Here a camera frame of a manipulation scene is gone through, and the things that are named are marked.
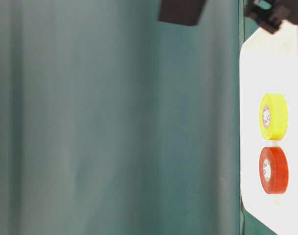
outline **white surface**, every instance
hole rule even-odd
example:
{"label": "white surface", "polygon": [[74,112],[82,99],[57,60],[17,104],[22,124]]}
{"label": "white surface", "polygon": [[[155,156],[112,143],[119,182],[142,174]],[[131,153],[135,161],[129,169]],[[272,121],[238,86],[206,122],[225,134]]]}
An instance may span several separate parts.
{"label": "white surface", "polygon": [[[260,102],[281,93],[288,105],[288,128],[280,141],[263,139]],[[268,195],[259,176],[263,147],[283,149],[289,169],[284,194]],[[244,207],[279,235],[298,235],[298,27],[285,23],[275,35],[257,30],[240,55],[241,193]]]}

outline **teal curtain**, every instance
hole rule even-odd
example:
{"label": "teal curtain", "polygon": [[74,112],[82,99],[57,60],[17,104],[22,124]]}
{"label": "teal curtain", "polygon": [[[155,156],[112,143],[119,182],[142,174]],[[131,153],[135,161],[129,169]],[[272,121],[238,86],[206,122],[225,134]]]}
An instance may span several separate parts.
{"label": "teal curtain", "polygon": [[239,2],[0,1],[0,235],[236,235]]}

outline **yellow electrical tape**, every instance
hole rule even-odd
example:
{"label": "yellow electrical tape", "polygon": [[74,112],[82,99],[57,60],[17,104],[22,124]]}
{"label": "yellow electrical tape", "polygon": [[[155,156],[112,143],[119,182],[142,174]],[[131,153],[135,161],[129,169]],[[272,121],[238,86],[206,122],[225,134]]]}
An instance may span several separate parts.
{"label": "yellow electrical tape", "polygon": [[288,125],[288,108],[281,94],[266,94],[260,107],[260,129],[267,140],[280,140]]}

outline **black mount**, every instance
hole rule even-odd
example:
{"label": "black mount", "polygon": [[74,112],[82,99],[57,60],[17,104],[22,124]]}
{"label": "black mount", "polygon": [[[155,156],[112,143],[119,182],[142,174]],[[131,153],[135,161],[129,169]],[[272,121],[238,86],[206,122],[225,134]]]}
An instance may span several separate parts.
{"label": "black mount", "polygon": [[245,7],[245,16],[252,18],[263,29],[274,34],[283,20],[298,25],[298,0],[264,0],[271,5],[263,9],[260,0],[249,0]]}

